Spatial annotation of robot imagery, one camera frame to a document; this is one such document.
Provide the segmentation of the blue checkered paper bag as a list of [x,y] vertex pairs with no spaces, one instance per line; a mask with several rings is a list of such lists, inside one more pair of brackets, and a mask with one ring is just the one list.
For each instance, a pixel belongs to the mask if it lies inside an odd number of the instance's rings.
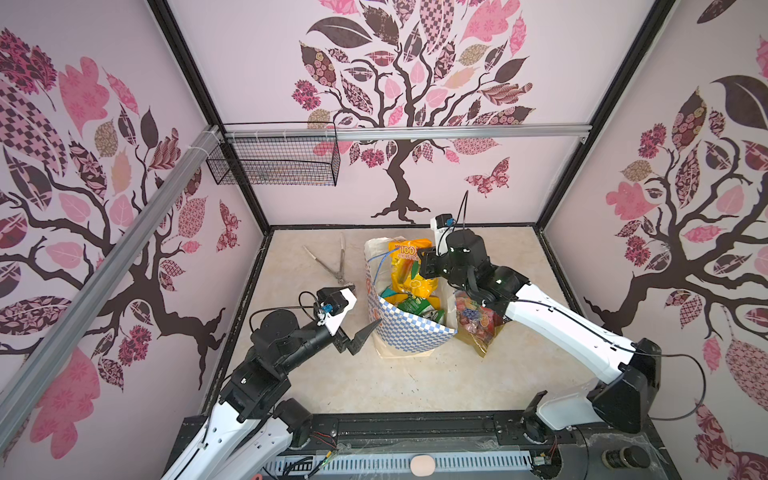
[[455,294],[441,280],[425,313],[400,310],[403,294],[384,295],[391,286],[391,241],[381,237],[364,244],[368,318],[376,326],[374,347],[385,360],[428,357],[458,332]]

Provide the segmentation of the gold candy bag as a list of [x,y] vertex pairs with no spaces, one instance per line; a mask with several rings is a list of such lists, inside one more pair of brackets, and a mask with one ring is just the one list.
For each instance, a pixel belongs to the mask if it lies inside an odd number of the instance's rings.
[[456,292],[455,306],[458,322],[456,338],[484,358],[503,329],[502,317],[493,310],[482,307],[465,292]]

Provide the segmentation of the yellow orange snack bag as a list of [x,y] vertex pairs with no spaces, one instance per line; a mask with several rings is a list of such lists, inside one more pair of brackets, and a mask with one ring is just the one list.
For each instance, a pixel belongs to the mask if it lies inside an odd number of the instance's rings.
[[418,251],[433,246],[428,239],[391,241],[391,288],[398,294],[418,298],[432,296],[438,288],[437,279],[426,279],[420,274]]

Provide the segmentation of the green snack bag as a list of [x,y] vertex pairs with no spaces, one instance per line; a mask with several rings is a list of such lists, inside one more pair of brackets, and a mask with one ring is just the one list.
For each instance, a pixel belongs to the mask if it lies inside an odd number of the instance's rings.
[[445,311],[439,306],[435,307],[432,300],[436,301],[437,304],[439,302],[435,297],[421,298],[407,296],[403,301],[398,303],[397,308],[402,312],[416,315],[438,325],[444,325]]

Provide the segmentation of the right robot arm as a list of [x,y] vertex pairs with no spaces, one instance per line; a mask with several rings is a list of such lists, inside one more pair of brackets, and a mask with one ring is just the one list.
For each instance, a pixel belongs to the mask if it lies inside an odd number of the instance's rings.
[[524,410],[525,437],[545,443],[554,433],[602,422],[640,432],[660,388],[661,349],[609,332],[559,304],[518,271],[493,264],[484,240],[469,229],[435,231],[437,244],[418,249],[420,274],[442,278],[506,321],[520,323],[569,353],[593,378],[560,394],[538,392]]

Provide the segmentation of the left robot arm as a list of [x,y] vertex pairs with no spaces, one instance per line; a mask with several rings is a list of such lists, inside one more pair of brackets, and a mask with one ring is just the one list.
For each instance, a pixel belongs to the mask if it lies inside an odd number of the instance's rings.
[[166,479],[254,479],[277,456],[305,446],[311,413],[286,398],[290,373],[328,346],[355,355],[376,329],[370,323],[348,336],[342,323],[356,303],[352,284],[325,287],[304,307],[264,310],[252,346],[221,388],[209,416],[164,473]]

